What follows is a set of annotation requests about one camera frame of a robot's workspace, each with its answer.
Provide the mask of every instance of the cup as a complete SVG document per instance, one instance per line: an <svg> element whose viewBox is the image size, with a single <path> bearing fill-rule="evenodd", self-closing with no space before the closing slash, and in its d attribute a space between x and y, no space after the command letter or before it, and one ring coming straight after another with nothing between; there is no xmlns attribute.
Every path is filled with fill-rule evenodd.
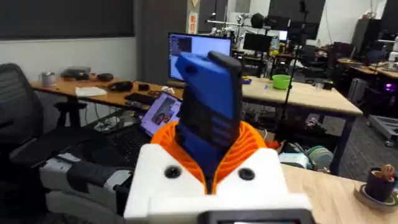
<svg viewBox="0 0 398 224"><path fill-rule="evenodd" d="M57 82L55 73L53 72L42 72L39 75L39 79L41 79L43 87L54 86Z"/></svg>
<svg viewBox="0 0 398 224"><path fill-rule="evenodd" d="M397 179L384 180L381 178L381 169L372 168L368 174L365 192L379 202L385 202L394 190Z"/></svg>

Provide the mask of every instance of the wooden desk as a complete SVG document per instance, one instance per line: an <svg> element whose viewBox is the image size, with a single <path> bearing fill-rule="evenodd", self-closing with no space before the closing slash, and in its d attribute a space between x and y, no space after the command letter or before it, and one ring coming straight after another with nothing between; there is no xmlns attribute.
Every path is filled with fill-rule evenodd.
<svg viewBox="0 0 398 224"><path fill-rule="evenodd" d="M345 64L345 65L349 66L349 68L357 70L357 71L359 71L361 73L364 73L364 74L367 74L367 75L377 75L377 72L374 72L374 70L372 70L368 66L362 65L361 62L357 62L355 60L350 60L348 58L339 58L337 61L339 63ZM354 67L354 66L351 66L352 64L356 64L356 65L361 64L361 66L360 67Z"/></svg>
<svg viewBox="0 0 398 224"><path fill-rule="evenodd" d="M368 66L361 65L360 67L354 67L354 66L349 66L349 67L367 75L377 75L377 72L371 70Z"/></svg>
<svg viewBox="0 0 398 224"><path fill-rule="evenodd" d="M34 90L37 91L42 91L42 92L47 92L55 95L62 95L68 97L69 100L76 100L77 96L75 94L75 88L76 87L89 87L89 86L97 86L99 88L104 88L114 82L120 82L124 80L120 80L118 78L115 78L111 82L97 82L97 81L65 81L62 78L57 79L57 84L53 87L43 87L41 82L31 82L30 85ZM124 99L125 96L130 95L132 93L140 93L140 94L147 94L148 91L138 91L138 84L141 82L134 82L133 83L133 89L130 92L123 92L123 93L116 93L116 92L111 92L107 91L107 95L104 96L84 96L84 97L79 97L79 100L85 100L85 101L90 101L94 103L99 103L102 105L108 105L108 106L115 106L118 108L124 108L124 109L131 109L128 105L126 105L126 100ZM162 86L159 85L154 85L150 84L150 90L153 91L160 91L162 89ZM182 99L182 90L179 89L174 89L174 96L177 98Z"/></svg>
<svg viewBox="0 0 398 224"><path fill-rule="evenodd" d="M339 58L337 59L338 63L345 63L345 64L362 64L361 62L357 62L355 60L351 60L349 58Z"/></svg>
<svg viewBox="0 0 398 224"><path fill-rule="evenodd" d="M287 90L276 90L272 81L266 78L250 77L252 83L243 85L243 101L266 106L283 106ZM326 116L334 116L346 120L339 143L334 152L330 165L331 173L338 175L338 168L343 157L345 147L357 116L362 116L362 111L349 102L335 89L317 90L315 87L293 82L287 108L292 111L304 111Z"/></svg>
<svg viewBox="0 0 398 224"><path fill-rule="evenodd" d="M369 66L369 68L373 71L376 70L376 68L374 66ZM397 79L398 78L398 72L388 72L388 71L384 71L383 68L377 68L377 72L381 73L389 78L393 78L393 79Z"/></svg>
<svg viewBox="0 0 398 224"><path fill-rule="evenodd" d="M259 101L284 103L287 90L273 88L272 81L267 78L250 77L252 83L243 85L243 97ZM349 102L337 90L317 90L314 86L304 83L292 83L289 104L325 110L335 113L362 115L362 111Z"/></svg>
<svg viewBox="0 0 398 224"><path fill-rule="evenodd" d="M282 169L289 191L307 194L319 224L398 223L398 212L382 213L355 199L353 190L362 182L287 165Z"/></svg>

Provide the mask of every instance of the blue robot part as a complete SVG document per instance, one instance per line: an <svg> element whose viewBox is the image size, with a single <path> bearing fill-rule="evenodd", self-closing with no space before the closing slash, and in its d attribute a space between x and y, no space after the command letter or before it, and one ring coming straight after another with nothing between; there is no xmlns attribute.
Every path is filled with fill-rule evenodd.
<svg viewBox="0 0 398 224"><path fill-rule="evenodd" d="M181 53L176 67L187 85L176 127L176 141L198 163L211 186L222 158L239 136L241 64L209 52Z"/></svg>

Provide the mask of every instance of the gray wall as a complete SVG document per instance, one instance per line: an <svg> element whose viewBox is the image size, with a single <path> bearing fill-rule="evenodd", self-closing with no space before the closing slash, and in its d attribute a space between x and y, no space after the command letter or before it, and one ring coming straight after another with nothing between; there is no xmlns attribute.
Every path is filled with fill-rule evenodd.
<svg viewBox="0 0 398 224"><path fill-rule="evenodd" d="M136 1L134 21L139 80L166 84L169 79L168 34L186 31L187 2L192 3L191 0Z"/></svg>

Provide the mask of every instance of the black screw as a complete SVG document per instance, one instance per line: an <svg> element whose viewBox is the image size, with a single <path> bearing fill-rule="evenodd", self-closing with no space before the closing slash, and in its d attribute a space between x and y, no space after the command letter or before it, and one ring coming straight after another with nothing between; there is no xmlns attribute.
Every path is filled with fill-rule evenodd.
<svg viewBox="0 0 398 224"><path fill-rule="evenodd" d="M239 177L242 178L243 180L252 180L254 179L254 172L253 170L249 168L242 168L239 170Z"/></svg>
<svg viewBox="0 0 398 224"><path fill-rule="evenodd" d="M177 178L177 177L179 177L181 175L181 168L179 168L177 166L169 166L164 171L164 175L167 178L175 179L175 178Z"/></svg>

